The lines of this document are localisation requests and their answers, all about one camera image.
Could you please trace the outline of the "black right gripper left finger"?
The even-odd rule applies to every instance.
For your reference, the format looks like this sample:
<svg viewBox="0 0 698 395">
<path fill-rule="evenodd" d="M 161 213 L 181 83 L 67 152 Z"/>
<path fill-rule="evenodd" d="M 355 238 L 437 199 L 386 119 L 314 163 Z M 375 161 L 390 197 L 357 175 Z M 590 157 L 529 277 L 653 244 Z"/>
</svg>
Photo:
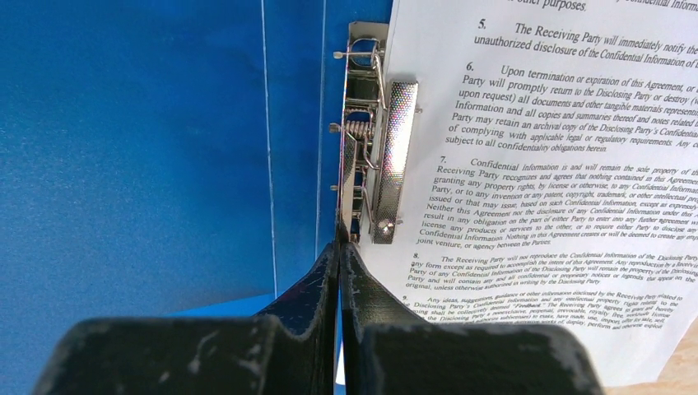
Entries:
<svg viewBox="0 0 698 395">
<path fill-rule="evenodd" d="M 247 318 L 99 318 L 57 344 L 36 394 L 330 394 L 337 244 Z"/>
</svg>

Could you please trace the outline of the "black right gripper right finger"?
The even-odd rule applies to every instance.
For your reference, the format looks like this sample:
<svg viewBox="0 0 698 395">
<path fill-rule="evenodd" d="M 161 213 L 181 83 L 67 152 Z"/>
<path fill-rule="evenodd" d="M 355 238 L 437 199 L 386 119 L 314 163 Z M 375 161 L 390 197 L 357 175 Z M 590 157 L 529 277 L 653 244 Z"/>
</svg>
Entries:
<svg viewBox="0 0 698 395">
<path fill-rule="evenodd" d="M 585 349 L 554 325 L 434 324 L 398 301 L 353 244 L 339 253 L 349 394 L 600 394 Z"/>
</svg>

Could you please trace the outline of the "blue plastic folder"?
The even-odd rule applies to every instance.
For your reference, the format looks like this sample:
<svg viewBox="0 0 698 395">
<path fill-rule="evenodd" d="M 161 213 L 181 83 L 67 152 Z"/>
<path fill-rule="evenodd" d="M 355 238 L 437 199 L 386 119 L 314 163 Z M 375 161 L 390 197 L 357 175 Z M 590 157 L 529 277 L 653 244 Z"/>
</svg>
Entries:
<svg viewBox="0 0 698 395">
<path fill-rule="evenodd" d="M 99 316 L 243 315 L 334 236 L 345 48 L 389 1 L 1 4 L 1 391 Z"/>
</svg>

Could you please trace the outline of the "white printed paper files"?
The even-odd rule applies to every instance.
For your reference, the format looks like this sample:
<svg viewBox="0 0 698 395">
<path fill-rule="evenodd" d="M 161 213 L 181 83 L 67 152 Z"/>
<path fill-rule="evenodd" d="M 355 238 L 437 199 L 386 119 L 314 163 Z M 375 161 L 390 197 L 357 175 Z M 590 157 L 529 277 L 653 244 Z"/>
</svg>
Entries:
<svg viewBox="0 0 698 395">
<path fill-rule="evenodd" d="M 431 322 L 552 323 L 606 387 L 658 378 L 697 315 L 697 4 L 396 1 L 408 140 L 370 272 Z"/>
</svg>

